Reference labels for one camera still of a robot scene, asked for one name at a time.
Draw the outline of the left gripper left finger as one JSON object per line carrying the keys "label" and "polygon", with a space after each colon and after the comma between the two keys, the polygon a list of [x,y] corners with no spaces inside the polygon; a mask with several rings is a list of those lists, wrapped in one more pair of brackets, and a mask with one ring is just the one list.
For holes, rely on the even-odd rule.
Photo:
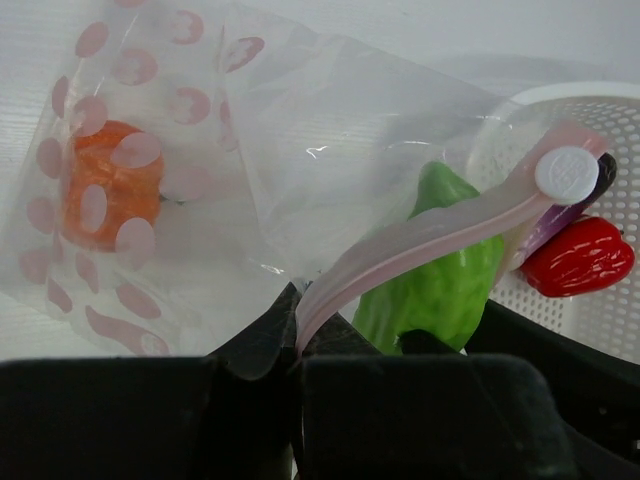
{"label": "left gripper left finger", "polygon": [[204,357],[76,358],[1,365],[5,479],[288,479],[287,286]]}

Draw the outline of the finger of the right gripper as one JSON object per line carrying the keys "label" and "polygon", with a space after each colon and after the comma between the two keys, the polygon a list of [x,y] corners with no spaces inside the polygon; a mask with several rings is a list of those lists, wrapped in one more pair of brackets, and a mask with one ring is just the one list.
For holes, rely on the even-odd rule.
{"label": "finger of the right gripper", "polygon": [[639,369],[490,303],[462,355],[400,337],[397,463],[413,479],[635,479]]}

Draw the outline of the purple toy eggplant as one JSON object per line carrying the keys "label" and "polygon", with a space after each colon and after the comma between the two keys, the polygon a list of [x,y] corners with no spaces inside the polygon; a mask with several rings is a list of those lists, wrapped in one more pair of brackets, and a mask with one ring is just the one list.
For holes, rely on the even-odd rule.
{"label": "purple toy eggplant", "polygon": [[583,201],[569,206],[554,205],[542,215],[529,232],[526,240],[514,254],[508,267],[513,271],[521,267],[524,262],[538,249],[545,245],[567,225],[593,205],[613,184],[617,176],[616,159],[606,153],[598,159],[599,175],[591,194]]}

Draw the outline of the green toy bitter gourd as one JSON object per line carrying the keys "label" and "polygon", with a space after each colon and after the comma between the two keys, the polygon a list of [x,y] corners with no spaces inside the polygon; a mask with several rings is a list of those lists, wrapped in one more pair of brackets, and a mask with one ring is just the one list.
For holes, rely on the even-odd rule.
{"label": "green toy bitter gourd", "polygon": [[480,323],[503,253],[496,235],[393,278],[360,297],[352,325],[385,354],[399,354],[400,337],[414,330],[460,351]]}

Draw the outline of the orange toy pumpkin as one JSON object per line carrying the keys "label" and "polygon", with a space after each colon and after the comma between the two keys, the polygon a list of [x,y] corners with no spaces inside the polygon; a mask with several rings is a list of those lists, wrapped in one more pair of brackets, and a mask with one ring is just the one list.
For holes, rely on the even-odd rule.
{"label": "orange toy pumpkin", "polygon": [[[62,202],[62,235],[68,241],[99,251],[111,252],[118,230],[126,221],[140,217],[153,225],[161,210],[159,184],[164,175],[164,158],[140,168],[125,168],[111,162],[111,154],[127,136],[140,130],[124,122],[108,120],[97,133],[74,139],[69,191]],[[106,194],[102,225],[90,232],[82,225],[81,200],[91,185]]]}

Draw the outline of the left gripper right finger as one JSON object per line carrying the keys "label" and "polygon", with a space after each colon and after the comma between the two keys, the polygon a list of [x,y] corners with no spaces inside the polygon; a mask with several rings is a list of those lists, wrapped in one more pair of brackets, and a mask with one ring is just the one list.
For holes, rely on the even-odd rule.
{"label": "left gripper right finger", "polygon": [[420,335],[386,356],[327,321],[296,368],[303,479],[571,479],[549,387],[528,362],[465,356]]}

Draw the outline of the clear pink-dotted zip bag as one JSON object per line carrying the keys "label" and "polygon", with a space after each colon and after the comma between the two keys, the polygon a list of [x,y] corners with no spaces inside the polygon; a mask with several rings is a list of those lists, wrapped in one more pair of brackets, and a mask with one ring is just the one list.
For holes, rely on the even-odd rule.
{"label": "clear pink-dotted zip bag", "polygon": [[[64,35],[19,177],[2,205],[6,359],[205,354],[286,283],[307,344],[334,312],[501,235],[494,283],[527,235],[531,183],[495,159],[563,127],[499,116],[509,100],[358,40],[231,1],[83,1]],[[111,162],[164,158],[156,222],[111,252],[62,235],[74,139],[140,131]]]}

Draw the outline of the red toy bell pepper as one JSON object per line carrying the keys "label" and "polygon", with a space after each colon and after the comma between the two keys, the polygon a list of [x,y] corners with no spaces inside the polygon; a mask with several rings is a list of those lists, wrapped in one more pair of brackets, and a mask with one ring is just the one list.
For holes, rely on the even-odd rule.
{"label": "red toy bell pepper", "polygon": [[635,261],[633,247],[614,224],[583,215],[536,250],[520,271],[541,295],[562,298],[618,283]]}

